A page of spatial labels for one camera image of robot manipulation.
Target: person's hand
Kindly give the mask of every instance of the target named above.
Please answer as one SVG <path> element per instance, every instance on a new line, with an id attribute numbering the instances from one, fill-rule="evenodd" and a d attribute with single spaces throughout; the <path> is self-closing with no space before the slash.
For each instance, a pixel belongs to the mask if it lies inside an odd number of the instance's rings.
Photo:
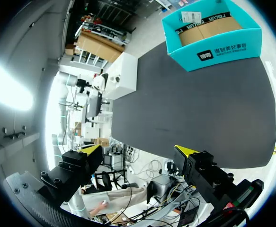
<path id="1" fill-rule="evenodd" d="M 99 205 L 98 205 L 98 209 L 99 210 L 103 210 L 108 206 L 108 203 L 102 204 L 104 201 L 102 201 Z"/>

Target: box label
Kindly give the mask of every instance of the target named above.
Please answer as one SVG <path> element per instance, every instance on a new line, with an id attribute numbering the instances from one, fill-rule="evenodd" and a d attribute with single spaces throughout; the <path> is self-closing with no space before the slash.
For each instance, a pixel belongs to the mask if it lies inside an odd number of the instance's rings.
<path id="1" fill-rule="evenodd" d="M 210 50 L 202 51 L 200 53 L 197 53 L 197 55 L 201 61 L 206 61 L 206 60 L 214 58 L 214 56 Z"/>
<path id="2" fill-rule="evenodd" d="M 201 23 L 201 12 L 181 12 L 183 23 Z"/>
<path id="3" fill-rule="evenodd" d="M 202 25 L 204 23 L 211 22 L 211 21 L 214 21 L 214 20 L 217 20 L 217 19 L 221 19 L 221 18 L 224 18 L 224 17 L 231 17 L 231 13 L 230 12 L 225 12 L 225 13 L 219 13 L 219 14 L 216 14 L 216 15 L 205 17 L 205 18 L 201 19 L 200 23 L 198 23 L 198 22 L 190 23 L 190 24 L 185 25 L 185 26 L 183 26 L 181 28 L 178 28 L 177 30 L 175 30 L 175 32 L 177 34 L 181 34 L 181 33 L 185 32 L 185 31 L 187 31 L 187 30 L 189 30 L 189 29 L 191 29 L 193 27 L 196 27 L 198 25 Z"/>
<path id="4" fill-rule="evenodd" d="M 217 56 L 229 54 L 229 53 L 236 53 L 236 52 L 241 52 L 241 51 L 246 51 L 247 50 L 247 45 L 246 44 L 234 44 L 230 46 L 224 46 L 220 47 L 214 50 L 215 54 Z"/>

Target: gray table surface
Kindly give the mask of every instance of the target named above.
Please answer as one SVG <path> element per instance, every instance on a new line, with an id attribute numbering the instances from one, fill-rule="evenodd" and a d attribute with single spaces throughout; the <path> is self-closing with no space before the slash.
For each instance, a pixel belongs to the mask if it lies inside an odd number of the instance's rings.
<path id="1" fill-rule="evenodd" d="M 276 141 L 275 100 L 260 58 L 187 72 L 162 43 L 138 60 L 137 91 L 115 100 L 113 113 L 116 140 L 167 158 L 175 144 L 207 150 L 219 167 L 264 166 Z"/>

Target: teal cardboard box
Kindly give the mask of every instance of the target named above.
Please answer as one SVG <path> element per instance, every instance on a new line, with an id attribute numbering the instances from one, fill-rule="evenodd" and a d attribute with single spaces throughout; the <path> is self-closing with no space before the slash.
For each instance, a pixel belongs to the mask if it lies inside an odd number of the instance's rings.
<path id="1" fill-rule="evenodd" d="M 227 30 L 230 19 L 240 28 Z M 231 0 L 200 0 L 162 23 L 168 55 L 187 71 L 261 54 L 261 27 Z"/>

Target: white cabinet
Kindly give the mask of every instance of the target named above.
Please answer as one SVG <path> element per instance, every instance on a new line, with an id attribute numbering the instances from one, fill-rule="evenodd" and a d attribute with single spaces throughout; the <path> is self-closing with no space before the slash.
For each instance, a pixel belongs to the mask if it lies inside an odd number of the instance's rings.
<path id="1" fill-rule="evenodd" d="M 108 80 L 104 98 L 116 100 L 137 89 L 138 59 L 128 53 L 122 53 L 108 68 Z"/>
<path id="2" fill-rule="evenodd" d="M 100 128 L 91 127 L 91 123 L 85 123 L 81 126 L 81 135 L 87 139 L 96 139 L 100 137 Z"/>

